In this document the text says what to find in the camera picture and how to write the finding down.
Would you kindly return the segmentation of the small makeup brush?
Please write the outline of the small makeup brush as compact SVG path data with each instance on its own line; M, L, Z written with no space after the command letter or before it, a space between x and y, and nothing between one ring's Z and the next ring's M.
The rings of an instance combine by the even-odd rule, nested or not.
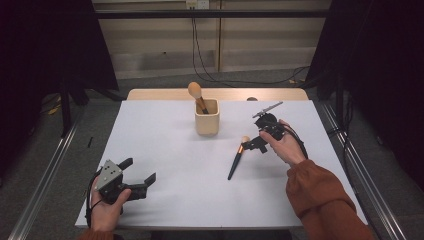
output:
M242 137L241 144L240 144L240 146L239 146L239 148L237 150L237 153L236 153L236 155L234 157L234 160L233 160L233 163L232 163L230 172L228 174L227 180L231 180L231 178L232 178L232 176L233 176L233 174L234 174L234 172L235 172L235 170L236 170L236 168L238 166L238 163L239 163L239 161L241 159L242 153L244 151L243 144L246 143L246 142L248 142L248 141L250 141L250 138L248 136L243 136Z

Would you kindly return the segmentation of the person's right hand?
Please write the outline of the person's right hand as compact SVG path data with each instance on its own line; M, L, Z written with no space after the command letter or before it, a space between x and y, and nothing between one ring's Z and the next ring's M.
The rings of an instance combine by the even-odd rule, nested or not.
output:
M265 131L260 131L259 136L266 141L274 152L290 167L300 164L307 159L299 143L290 134L285 134L280 140L274 139Z

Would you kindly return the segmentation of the large makeup brush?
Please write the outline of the large makeup brush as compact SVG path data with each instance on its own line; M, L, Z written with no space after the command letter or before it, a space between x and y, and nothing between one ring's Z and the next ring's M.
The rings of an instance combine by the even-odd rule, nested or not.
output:
M197 82L190 82L188 85L189 94L195 99L196 104L200 107L204 114L208 114L209 111L205 105L205 102L202 97L201 86Z

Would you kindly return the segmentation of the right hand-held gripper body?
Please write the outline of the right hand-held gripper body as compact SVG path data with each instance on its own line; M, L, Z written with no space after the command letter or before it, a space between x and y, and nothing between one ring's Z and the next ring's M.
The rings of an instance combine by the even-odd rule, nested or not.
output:
M279 123L277 118L270 113L270 110L281 105L282 101L277 102L271 106L268 106L255 115L253 118L256 118L255 125L260 131L265 131L274 137L276 140L281 140L286 132L285 127Z

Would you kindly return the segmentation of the black curtain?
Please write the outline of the black curtain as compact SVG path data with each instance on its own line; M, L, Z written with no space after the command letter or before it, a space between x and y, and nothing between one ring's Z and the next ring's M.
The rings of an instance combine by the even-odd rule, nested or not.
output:
M424 0L332 0L306 82L347 90L424 189Z
M0 177L35 126L45 96L116 90L92 0L0 0Z

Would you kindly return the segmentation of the person's left hand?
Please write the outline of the person's left hand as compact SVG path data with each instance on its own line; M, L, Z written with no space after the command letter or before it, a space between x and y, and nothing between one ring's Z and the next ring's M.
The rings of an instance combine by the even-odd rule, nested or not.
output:
M102 201L99 192L92 193L91 203L91 229L101 232L112 232L118 223L121 215L121 208L131 195L130 189L123 190L118 199L112 204Z

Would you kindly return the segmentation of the black metal stand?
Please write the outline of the black metal stand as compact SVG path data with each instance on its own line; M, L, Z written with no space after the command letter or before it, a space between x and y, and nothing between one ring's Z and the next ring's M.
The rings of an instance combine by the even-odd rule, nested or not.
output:
M68 91L68 86L65 79L63 79L60 83L60 97L61 97L62 123L63 123L62 137L65 137L68 134L72 125L69 91Z

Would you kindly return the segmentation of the white wall socket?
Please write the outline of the white wall socket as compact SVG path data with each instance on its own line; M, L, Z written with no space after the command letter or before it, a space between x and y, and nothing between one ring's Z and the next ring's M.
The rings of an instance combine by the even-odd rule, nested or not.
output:
M209 10L209 0L185 0L186 8L189 10Z

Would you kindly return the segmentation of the metal floor rail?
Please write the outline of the metal floor rail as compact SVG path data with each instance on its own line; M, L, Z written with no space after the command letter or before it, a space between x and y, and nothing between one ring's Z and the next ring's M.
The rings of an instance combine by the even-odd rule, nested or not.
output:
M342 167L348 176L350 183L353 183L350 175L352 169L357 179L360 181L362 188L378 219L383 225L385 232L388 234L389 240L407 240L401 225L397 221L391 208L383 198L376 184L374 183L370 173L366 169L362 159L360 158L357 150L349 139L348 133L342 129L342 126L336 120L336 113L332 106L328 103L321 104L322 111L325 113L326 120L330 123L332 129L330 133L336 136L342 148Z
M53 156L50 158L49 164L46 167L41 180L38 182L29 203L23 209L22 214L18 218L8 240L26 240L31 227L43 205L47 193L51 187L54 177L56 176L58 169L72 143L76 130L81 118L84 115L83 112L78 112L75 116L73 123L71 124L67 133L60 139Z

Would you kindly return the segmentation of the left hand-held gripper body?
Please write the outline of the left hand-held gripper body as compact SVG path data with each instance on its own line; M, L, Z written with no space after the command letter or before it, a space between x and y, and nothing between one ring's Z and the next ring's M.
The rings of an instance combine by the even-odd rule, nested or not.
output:
M100 171L95 190L98 191L102 200L108 204L113 204L120 193L125 189L131 190L128 201L145 199L147 197L147 189L142 184L129 185L123 182L123 171L118 165L111 160L107 160Z

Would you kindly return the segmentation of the cream square brush holder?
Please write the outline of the cream square brush holder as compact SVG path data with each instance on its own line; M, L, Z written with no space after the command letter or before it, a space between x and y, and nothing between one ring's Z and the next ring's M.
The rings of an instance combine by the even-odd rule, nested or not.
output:
M195 107L195 128L202 136L213 136L219 132L220 108L217 99L205 99L208 113L205 114L199 106Z

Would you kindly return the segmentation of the white table cover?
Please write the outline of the white table cover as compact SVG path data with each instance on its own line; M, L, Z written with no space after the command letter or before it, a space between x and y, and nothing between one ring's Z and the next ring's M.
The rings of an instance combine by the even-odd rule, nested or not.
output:
M273 151L247 150L227 180L243 136L255 138L253 118L276 101L222 101L215 136L195 130L193 101L129 100L121 104L102 158L133 164L127 184L151 174L144 200L124 206L119 224L140 229L283 229L300 224L285 192L288 165ZM309 157L354 193L310 101L285 101L270 110L288 122Z

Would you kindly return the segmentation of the long desk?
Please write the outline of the long desk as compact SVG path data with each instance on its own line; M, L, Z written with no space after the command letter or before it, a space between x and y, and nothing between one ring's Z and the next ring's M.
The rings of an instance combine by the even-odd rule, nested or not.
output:
M99 19L326 18L329 10L96 10Z

